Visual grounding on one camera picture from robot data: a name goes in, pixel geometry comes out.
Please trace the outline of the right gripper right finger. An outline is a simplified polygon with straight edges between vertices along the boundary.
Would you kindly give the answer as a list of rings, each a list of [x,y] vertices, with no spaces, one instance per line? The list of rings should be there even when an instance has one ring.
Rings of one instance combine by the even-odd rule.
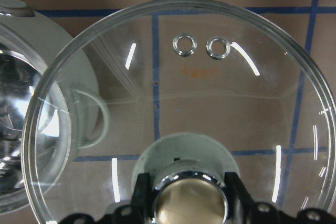
[[[228,218],[232,223],[248,223],[248,216],[254,200],[237,173],[224,175],[224,193],[228,200]]]

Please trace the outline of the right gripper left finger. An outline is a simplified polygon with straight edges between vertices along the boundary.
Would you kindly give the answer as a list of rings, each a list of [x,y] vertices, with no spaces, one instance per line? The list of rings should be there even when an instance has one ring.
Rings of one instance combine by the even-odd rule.
[[[131,198],[131,216],[134,223],[152,223],[156,196],[150,173],[138,174]]]

